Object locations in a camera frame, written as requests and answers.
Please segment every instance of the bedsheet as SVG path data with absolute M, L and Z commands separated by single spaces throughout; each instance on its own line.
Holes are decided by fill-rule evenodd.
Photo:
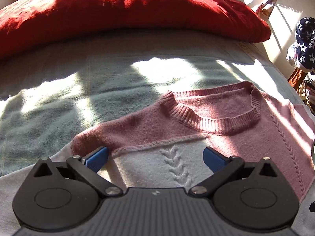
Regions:
M 192 30 L 100 33 L 50 44 L 0 66 L 0 235 L 18 228 L 11 201 L 25 167 L 53 156 L 91 126 L 152 104 L 169 89 L 248 80 L 279 100 L 302 103 L 254 45 Z M 312 217 L 299 219 L 302 231 Z

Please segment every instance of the blue gripper pad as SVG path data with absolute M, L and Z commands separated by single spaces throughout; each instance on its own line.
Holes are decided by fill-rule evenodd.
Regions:
M 206 147 L 204 149 L 203 158 L 204 163 L 208 166 L 209 169 L 211 169 L 213 173 L 216 173 L 218 170 L 225 167 L 230 162 L 229 158 L 220 154 L 211 147 Z
M 107 147 L 99 147 L 82 158 L 84 165 L 97 173 L 108 160 Z

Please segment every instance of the ribbed neckline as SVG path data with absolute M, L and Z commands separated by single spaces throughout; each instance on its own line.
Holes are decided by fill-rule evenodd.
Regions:
M 197 96 L 211 96 L 235 92 L 241 89 L 250 90 L 251 107 L 249 111 L 231 118 L 206 118 L 196 114 L 193 109 L 180 104 L 176 99 L 194 98 Z M 213 89 L 191 90 L 184 92 L 168 91 L 159 102 L 163 104 L 169 112 L 170 117 L 184 125 L 198 131 L 204 131 L 216 135 L 232 135 L 243 131 L 256 124 L 260 120 L 260 99 L 262 95 L 253 83 L 244 81 L 237 84 L 226 85 Z

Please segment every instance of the cable knit pattern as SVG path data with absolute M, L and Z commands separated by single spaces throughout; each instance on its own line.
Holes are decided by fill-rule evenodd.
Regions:
M 173 173 L 173 178 L 180 186 L 190 188 L 192 179 L 185 168 L 185 163 L 181 160 L 181 155 L 177 150 L 177 146 L 171 149 L 161 149 L 161 154 L 164 156 L 164 161 L 169 165 L 169 171 Z
M 286 138 L 283 130 L 281 129 L 281 126 L 279 125 L 278 123 L 278 120 L 276 119 L 276 117 L 274 116 L 274 114 L 272 113 L 272 111 L 270 111 L 270 115 L 271 115 L 271 118 L 272 118 L 272 121 L 274 122 L 275 126 L 277 127 L 279 133 L 280 133 L 280 136 L 282 137 L 283 139 L 283 142 L 286 146 L 286 148 L 288 149 L 289 151 L 289 154 L 293 160 L 293 164 L 294 164 L 294 168 L 296 170 L 296 173 L 297 173 L 297 177 L 299 179 L 299 183 L 300 183 L 300 187 L 301 187 L 301 192 L 302 192 L 302 196 L 304 196 L 305 194 L 305 186 L 304 186 L 304 182 L 303 182 L 303 179 L 302 179 L 302 174 L 301 174 L 301 170 L 300 170 L 300 167 L 299 167 L 299 164 L 298 164 L 298 161 L 297 161 L 297 158 L 289 144 L 289 141 L 288 139 Z

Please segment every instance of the red pillow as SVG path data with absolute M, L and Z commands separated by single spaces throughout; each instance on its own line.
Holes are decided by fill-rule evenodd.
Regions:
M 0 59 L 123 27 L 194 29 L 248 42 L 271 35 L 267 23 L 236 0 L 20 0 L 0 10 Z

